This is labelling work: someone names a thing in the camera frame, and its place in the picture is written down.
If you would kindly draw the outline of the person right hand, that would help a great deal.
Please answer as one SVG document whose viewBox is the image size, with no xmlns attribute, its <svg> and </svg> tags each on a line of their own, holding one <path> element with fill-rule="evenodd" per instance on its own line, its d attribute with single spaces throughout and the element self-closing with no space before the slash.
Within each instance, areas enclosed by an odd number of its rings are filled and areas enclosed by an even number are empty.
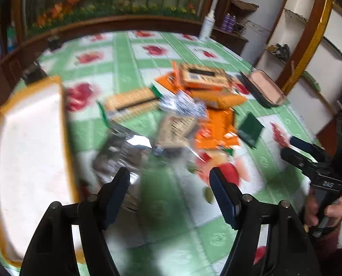
<svg viewBox="0 0 342 276">
<path fill-rule="evenodd" d="M 314 195 L 313 189 L 310 189 L 305 204 L 304 222 L 308 227 L 317 226 L 319 220 L 317 218 L 317 212 L 319 206 Z M 328 218 L 327 227 L 336 227 L 342 220 L 342 197 L 335 203 L 325 208 L 324 213 Z"/>
</svg>

